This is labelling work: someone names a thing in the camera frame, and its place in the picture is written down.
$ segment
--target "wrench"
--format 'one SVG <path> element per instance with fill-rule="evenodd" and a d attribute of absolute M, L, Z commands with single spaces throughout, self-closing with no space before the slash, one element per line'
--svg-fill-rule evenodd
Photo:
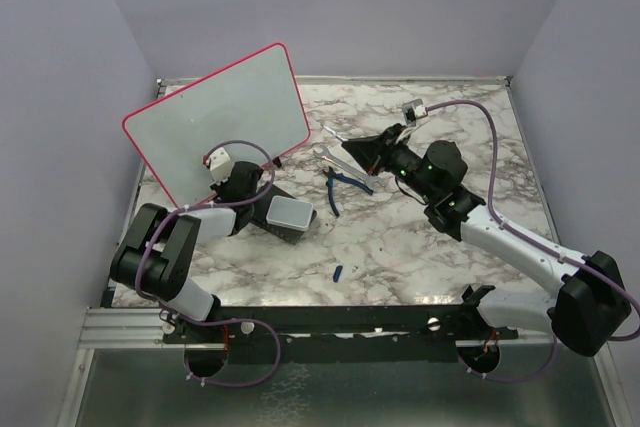
<path fill-rule="evenodd" d="M 358 170 L 355 167 L 351 167 L 346 162 L 343 162 L 342 160 L 340 160 L 339 158 L 331 154 L 331 152 L 329 152 L 329 149 L 327 149 L 324 145 L 320 146 L 319 152 L 317 150 L 314 150 L 313 155 L 317 159 L 322 159 L 327 162 L 331 162 L 333 165 L 340 167 L 345 172 L 348 172 L 354 177 L 360 179 L 362 183 L 364 183 L 364 185 L 369 187 L 371 190 L 373 190 L 374 184 L 379 182 L 379 179 L 377 177 L 374 177 L 373 175 L 367 175 L 361 170 Z"/>

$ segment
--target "red border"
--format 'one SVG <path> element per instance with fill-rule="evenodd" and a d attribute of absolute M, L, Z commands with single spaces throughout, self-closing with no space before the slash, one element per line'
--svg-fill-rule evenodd
<path fill-rule="evenodd" d="M 239 60 L 236 60 L 235 62 L 233 62 L 233 63 L 231 63 L 231 64 L 229 64 L 229 65 L 227 65 L 225 67 L 222 67 L 221 69 L 216 70 L 215 72 L 212 72 L 209 75 L 206 75 L 206 76 L 202 77 L 201 79 L 195 80 L 195 81 L 191 82 L 190 84 L 185 85 L 181 89 L 178 89 L 178 90 L 176 90 L 175 92 L 172 92 L 169 95 L 166 95 L 164 97 L 161 97 L 159 99 L 154 100 L 150 104 L 147 104 L 144 107 L 141 107 L 138 110 L 135 110 L 135 111 L 131 112 L 130 114 L 127 114 L 124 117 L 124 119 L 122 119 L 122 123 L 121 123 L 122 130 L 124 130 L 124 133 L 127 135 L 127 137 L 129 137 L 129 140 L 131 141 L 131 143 L 133 144 L 135 149 L 138 151 L 138 153 L 140 154 L 140 156 L 144 160 L 144 163 L 147 164 L 147 167 L 149 167 L 149 169 L 151 169 L 151 172 L 153 172 L 153 175 L 156 177 L 156 179 L 158 179 L 158 182 L 160 183 L 160 186 L 167 193 L 167 195 L 169 196 L 169 199 L 171 199 L 171 202 L 176 207 L 179 207 L 178 203 L 175 201 L 173 196 L 169 193 L 169 191 L 167 190 L 166 186 L 164 185 L 164 183 L 162 182 L 162 180 L 160 179 L 160 177 L 158 176 L 156 171 L 153 169 L 153 166 L 151 165 L 151 163 L 149 163 L 147 158 L 144 156 L 144 154 L 142 153 L 142 151 L 138 147 L 138 144 L 136 144 L 136 142 L 133 140 L 133 137 L 131 137 L 131 134 L 127 130 L 127 126 L 126 126 L 127 120 L 129 120 L 129 118 L 133 117 L 134 115 L 139 114 L 140 112 L 153 107 L 154 105 L 162 102 L 163 100 L 169 99 L 169 98 L 173 97 L 174 95 L 179 94 L 180 92 L 182 92 L 185 89 L 188 89 L 189 87 L 192 87 L 192 86 L 194 86 L 196 84 L 199 84 L 200 82 L 202 82 L 204 80 L 207 80 L 207 79 L 213 77 L 214 75 L 217 75 L 217 74 L 219 74 L 221 72 L 224 72 L 225 70 L 230 69 L 231 67 L 233 67 L 235 65 L 238 65 L 239 63 L 244 62 L 245 60 L 248 60 L 251 57 L 254 57 L 254 56 L 258 55 L 258 54 L 261 54 L 265 50 L 269 50 L 269 49 L 271 49 L 273 47 L 276 47 L 276 46 L 282 47 L 282 49 L 284 50 L 284 55 L 287 57 L 287 63 L 289 64 L 289 70 L 291 71 L 291 76 L 293 77 L 293 85 L 296 87 L 296 93 L 298 94 L 298 100 L 300 101 L 300 109 L 302 110 L 302 115 L 304 116 L 305 124 L 307 124 L 307 136 L 304 138 L 304 140 L 302 140 L 301 142 L 297 143 L 296 145 L 291 147 L 289 150 L 286 150 L 283 153 L 279 154 L 279 155 L 285 155 L 285 154 L 291 152 L 292 150 L 300 147 L 307 140 L 309 140 L 309 137 L 311 137 L 311 127 L 309 127 L 309 119 L 307 119 L 307 114 L 304 111 L 304 106 L 302 105 L 302 97 L 300 97 L 300 89 L 298 89 L 298 83 L 296 82 L 296 74 L 294 73 L 293 66 L 291 65 L 291 58 L 289 57 L 289 51 L 287 50 L 287 47 L 282 42 L 274 42 L 273 44 L 269 44 L 266 47 L 263 47 L 262 49 L 257 50 L 256 52 L 247 55 L 246 57 L 243 57 L 243 58 L 241 58 Z M 202 202 L 207 202 L 208 200 L 212 199 L 214 196 L 215 196 L 215 194 L 213 194 L 213 195 L 211 195 L 209 197 L 206 197 L 206 198 L 198 201 L 198 203 L 200 204 Z"/>

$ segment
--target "blue-handled pliers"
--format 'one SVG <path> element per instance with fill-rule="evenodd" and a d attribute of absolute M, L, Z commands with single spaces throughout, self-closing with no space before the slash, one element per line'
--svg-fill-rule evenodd
<path fill-rule="evenodd" d="M 360 181 L 358 181 L 356 179 L 352 179 L 351 177 L 347 177 L 344 174 L 337 173 L 335 170 L 333 170 L 333 167 L 329 167 L 328 169 L 324 169 L 322 171 L 322 173 L 327 178 L 327 181 L 325 182 L 325 185 L 327 186 L 327 190 L 329 192 L 329 205 L 331 206 L 331 210 L 333 211 L 333 214 L 336 217 L 340 217 L 340 211 L 336 207 L 336 204 L 335 204 L 335 202 L 333 200 L 333 180 L 334 179 L 335 180 L 339 180 L 340 182 L 344 182 L 345 184 L 350 184 L 350 185 L 353 185 L 355 187 L 358 187 L 360 190 L 363 190 L 367 194 L 373 195 L 373 190 L 371 190 L 369 187 L 364 185 L 362 182 L 360 182 Z"/>

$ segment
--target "whiteboard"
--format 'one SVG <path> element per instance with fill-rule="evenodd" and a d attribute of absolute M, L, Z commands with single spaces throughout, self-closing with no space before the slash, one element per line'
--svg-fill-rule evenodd
<path fill-rule="evenodd" d="M 269 45 L 127 115 L 122 128 L 176 205 L 212 196 L 203 155 L 227 140 L 248 140 L 271 157 L 310 135 L 286 47 Z M 225 147 L 235 161 L 262 165 L 244 145 Z"/>

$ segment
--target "marble table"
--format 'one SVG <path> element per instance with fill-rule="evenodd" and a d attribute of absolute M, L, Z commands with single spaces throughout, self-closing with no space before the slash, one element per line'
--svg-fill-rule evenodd
<path fill-rule="evenodd" d="M 282 158 L 276 183 L 313 203 L 318 217 L 300 242 L 289 245 L 249 225 L 234 237 L 198 245 L 190 275 L 223 305 L 399 305 L 456 302 L 468 286 L 492 284 L 534 291 L 539 287 L 511 266 L 483 251 L 436 232 L 423 208 L 402 195 L 389 174 L 373 196 L 337 183 L 335 197 L 342 215 L 331 213 L 322 163 L 312 149 L 327 144 L 350 161 L 338 141 L 321 126 L 346 137 L 373 135 L 402 121 L 399 106 L 416 97 L 426 105 L 456 98 L 482 102 L 499 134 L 496 207 L 509 218 L 546 237 L 550 228 L 524 143 L 504 86 L 497 84 L 398 85 L 302 84 L 300 93 L 312 130 L 311 138 Z M 433 113 L 413 135 L 410 145 L 423 153 L 437 139 L 453 140 L 469 165 L 464 184 L 486 197 L 491 144 L 482 114 L 468 106 Z M 149 171 L 139 186 L 136 208 L 146 202 L 170 207 Z M 344 269 L 332 281 L 337 265 Z M 151 305 L 118 285 L 114 307 Z"/>

